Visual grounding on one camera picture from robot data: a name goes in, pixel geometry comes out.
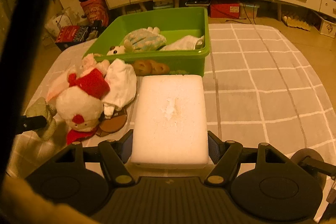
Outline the brown round coaster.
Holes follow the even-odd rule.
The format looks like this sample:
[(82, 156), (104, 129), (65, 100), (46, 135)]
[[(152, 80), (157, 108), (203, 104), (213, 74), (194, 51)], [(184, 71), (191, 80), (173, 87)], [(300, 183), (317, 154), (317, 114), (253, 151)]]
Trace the brown round coaster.
[(126, 108), (122, 108), (120, 111), (114, 112), (110, 119), (101, 119), (96, 135), (104, 137), (116, 133), (125, 126), (126, 122), (127, 111)]

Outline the white plush with red bow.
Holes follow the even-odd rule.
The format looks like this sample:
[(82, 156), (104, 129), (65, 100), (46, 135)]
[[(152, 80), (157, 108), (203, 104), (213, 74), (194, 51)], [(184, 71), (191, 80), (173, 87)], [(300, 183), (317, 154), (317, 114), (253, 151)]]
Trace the white plush with red bow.
[(97, 62), (90, 53), (81, 61), (81, 69), (74, 65), (51, 84), (46, 102), (69, 128), (66, 143), (80, 142), (96, 134), (104, 111), (102, 98), (110, 91), (105, 80), (110, 62)]

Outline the white foam block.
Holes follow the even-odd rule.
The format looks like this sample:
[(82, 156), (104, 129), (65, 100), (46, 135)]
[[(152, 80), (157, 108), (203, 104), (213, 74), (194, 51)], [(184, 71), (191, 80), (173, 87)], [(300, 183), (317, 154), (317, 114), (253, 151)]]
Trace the white foam block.
[(209, 161), (199, 75), (146, 76), (135, 112), (130, 160), (144, 168), (197, 169)]

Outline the mouse plush with blue bonnet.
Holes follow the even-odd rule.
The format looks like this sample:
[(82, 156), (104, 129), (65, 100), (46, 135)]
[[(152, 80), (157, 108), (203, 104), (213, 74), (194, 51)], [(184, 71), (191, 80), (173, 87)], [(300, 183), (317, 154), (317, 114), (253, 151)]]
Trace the mouse plush with blue bonnet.
[(167, 39), (158, 27), (141, 28), (131, 31), (123, 40), (121, 46), (111, 46), (107, 55), (157, 51), (166, 45)]

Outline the orange printed bag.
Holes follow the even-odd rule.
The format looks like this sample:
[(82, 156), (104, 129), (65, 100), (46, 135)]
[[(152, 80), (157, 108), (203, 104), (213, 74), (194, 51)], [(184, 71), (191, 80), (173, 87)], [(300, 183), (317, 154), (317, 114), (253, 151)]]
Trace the orange printed bag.
[(102, 27), (107, 27), (109, 24), (109, 10), (105, 0), (87, 0), (80, 3), (90, 25), (95, 21), (101, 21)]

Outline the white carton box on floor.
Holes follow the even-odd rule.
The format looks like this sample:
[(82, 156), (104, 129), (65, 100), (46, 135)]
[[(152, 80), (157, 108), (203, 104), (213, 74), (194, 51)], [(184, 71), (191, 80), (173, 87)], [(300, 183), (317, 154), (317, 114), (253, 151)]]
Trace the white carton box on floor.
[(313, 26), (319, 31), (321, 35), (335, 38), (335, 19), (314, 12)]

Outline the egg tray on floor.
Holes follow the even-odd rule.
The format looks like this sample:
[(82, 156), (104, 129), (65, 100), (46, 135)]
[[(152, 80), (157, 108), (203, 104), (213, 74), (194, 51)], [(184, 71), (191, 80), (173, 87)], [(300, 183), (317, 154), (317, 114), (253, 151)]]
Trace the egg tray on floor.
[(298, 28), (306, 31), (311, 30), (310, 25), (296, 14), (283, 14), (282, 21), (288, 27)]

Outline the red and black box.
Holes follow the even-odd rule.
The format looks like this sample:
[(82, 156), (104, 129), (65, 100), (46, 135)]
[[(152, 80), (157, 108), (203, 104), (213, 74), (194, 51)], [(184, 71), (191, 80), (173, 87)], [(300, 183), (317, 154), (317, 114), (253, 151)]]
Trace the red and black box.
[(101, 29), (91, 26), (64, 26), (56, 37), (55, 44), (64, 51), (67, 48), (97, 38)]

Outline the white cloth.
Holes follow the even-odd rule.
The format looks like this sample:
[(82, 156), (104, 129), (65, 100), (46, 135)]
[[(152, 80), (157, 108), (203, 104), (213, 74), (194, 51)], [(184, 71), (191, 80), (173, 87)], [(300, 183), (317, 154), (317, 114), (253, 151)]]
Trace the white cloth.
[(105, 81), (110, 90), (101, 100), (104, 105), (105, 119), (110, 119), (115, 111), (120, 111), (134, 100), (137, 76), (131, 64), (115, 59), (108, 67)]

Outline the red box under sideboard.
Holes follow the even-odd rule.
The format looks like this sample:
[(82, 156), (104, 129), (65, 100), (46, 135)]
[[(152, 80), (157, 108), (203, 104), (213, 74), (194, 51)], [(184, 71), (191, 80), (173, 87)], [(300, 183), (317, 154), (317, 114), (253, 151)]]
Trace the red box under sideboard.
[(210, 3), (210, 17), (211, 18), (240, 18), (240, 4), (228, 3), (222, 0), (212, 0)]

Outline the green plastic bin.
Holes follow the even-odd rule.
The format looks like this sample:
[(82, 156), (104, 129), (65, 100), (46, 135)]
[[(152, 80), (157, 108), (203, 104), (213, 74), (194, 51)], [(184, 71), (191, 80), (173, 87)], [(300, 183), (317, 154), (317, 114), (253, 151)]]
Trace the green plastic bin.
[(205, 8), (171, 8), (116, 18), (92, 44), (97, 62), (121, 59), (137, 75), (204, 75), (210, 52)]

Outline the grey-green soft stone plush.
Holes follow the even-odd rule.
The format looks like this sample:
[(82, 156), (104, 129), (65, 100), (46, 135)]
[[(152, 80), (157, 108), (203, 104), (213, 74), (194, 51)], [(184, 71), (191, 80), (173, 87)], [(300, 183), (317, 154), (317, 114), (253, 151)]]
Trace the grey-green soft stone plush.
[(56, 109), (41, 97), (26, 109), (27, 129), (36, 132), (40, 139), (48, 141), (56, 130), (55, 115)]

